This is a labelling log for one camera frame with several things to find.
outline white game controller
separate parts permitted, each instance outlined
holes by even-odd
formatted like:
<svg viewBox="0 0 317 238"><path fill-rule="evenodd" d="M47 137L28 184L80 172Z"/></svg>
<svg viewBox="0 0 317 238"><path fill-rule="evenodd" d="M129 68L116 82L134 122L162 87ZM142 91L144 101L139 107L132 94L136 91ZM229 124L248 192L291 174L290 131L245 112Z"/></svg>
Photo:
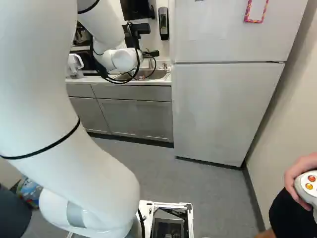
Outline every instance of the white game controller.
<svg viewBox="0 0 317 238"><path fill-rule="evenodd" d="M295 179L294 187L298 195L314 208L317 223L317 171L309 171Z"/></svg>

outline person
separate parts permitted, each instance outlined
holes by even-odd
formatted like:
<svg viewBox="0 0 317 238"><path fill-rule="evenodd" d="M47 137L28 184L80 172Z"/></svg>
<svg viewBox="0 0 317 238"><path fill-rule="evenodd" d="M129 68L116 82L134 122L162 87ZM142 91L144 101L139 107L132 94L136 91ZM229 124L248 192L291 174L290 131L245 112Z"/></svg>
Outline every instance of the person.
<svg viewBox="0 0 317 238"><path fill-rule="evenodd" d="M271 229L256 238L317 238L317 224L311 205L294 188L295 178L317 168L317 153L299 158L284 174L285 188L269 210Z"/></svg>

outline white wall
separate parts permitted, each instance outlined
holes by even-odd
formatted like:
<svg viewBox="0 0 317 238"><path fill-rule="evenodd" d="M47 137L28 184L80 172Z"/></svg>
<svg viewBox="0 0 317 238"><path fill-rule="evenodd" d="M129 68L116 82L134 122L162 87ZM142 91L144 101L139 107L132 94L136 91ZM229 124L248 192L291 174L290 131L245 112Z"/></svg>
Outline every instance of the white wall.
<svg viewBox="0 0 317 238"><path fill-rule="evenodd" d="M317 151L317 2L305 12L293 51L247 166L268 228L268 211L284 187L284 171Z"/></svg>
<svg viewBox="0 0 317 238"><path fill-rule="evenodd" d="M8 188L21 179L22 174L6 160L0 158L0 183Z"/></svg>
<svg viewBox="0 0 317 238"><path fill-rule="evenodd" d="M117 16L121 20L121 24L126 24L124 21L120 0L109 0L111 5L116 12ZM155 9L156 19L139 19L132 21L133 23L149 23L151 33L147 35L141 35L140 48L150 51L159 50L159 59L169 59L169 41L161 41L159 34L159 19L158 19L158 8L161 6L169 7L169 0L149 0L150 5L152 4Z"/></svg>

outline freezer door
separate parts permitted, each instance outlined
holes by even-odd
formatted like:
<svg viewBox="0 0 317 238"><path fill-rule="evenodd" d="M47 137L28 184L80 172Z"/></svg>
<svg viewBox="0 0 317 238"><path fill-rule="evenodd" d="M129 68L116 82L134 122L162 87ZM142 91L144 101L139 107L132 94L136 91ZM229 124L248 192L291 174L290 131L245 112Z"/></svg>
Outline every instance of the freezer door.
<svg viewBox="0 0 317 238"><path fill-rule="evenodd" d="M286 61L307 4L270 0L263 23L247 23L248 0L170 1L174 62ZM265 1L252 0L250 17Z"/></svg>
<svg viewBox="0 0 317 238"><path fill-rule="evenodd" d="M175 155L241 166L284 64L175 65Z"/></svg>

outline gray carpet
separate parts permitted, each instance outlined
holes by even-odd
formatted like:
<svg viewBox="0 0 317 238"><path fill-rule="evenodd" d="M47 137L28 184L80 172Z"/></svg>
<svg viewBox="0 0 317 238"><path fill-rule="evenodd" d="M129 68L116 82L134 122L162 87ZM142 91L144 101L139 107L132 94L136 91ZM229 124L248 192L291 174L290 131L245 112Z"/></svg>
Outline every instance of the gray carpet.
<svg viewBox="0 0 317 238"><path fill-rule="evenodd" d="M116 140L95 141L137 176L141 199L191 202L196 238L252 238L258 232L241 171L176 160L173 149ZM25 238L64 238L36 214Z"/></svg>

